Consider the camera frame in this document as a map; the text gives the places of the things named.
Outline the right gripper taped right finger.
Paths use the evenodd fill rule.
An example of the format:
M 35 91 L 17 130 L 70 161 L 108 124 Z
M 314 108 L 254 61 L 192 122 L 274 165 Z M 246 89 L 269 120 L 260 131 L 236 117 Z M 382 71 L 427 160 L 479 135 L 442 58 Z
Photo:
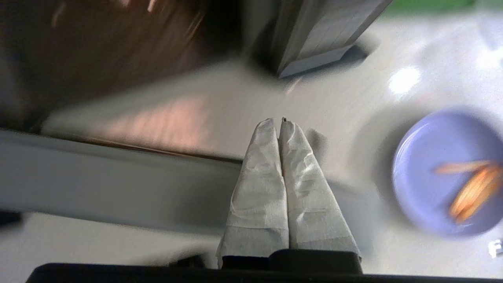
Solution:
M 284 118 L 279 135 L 291 249 L 361 253 L 301 127 Z

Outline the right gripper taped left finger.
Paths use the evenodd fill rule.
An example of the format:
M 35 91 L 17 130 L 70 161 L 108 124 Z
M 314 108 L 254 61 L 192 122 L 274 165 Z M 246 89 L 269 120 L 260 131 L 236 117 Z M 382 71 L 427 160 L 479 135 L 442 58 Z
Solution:
M 223 269 L 288 248 L 287 194 L 275 123 L 268 118 L 253 131 L 216 255 Z

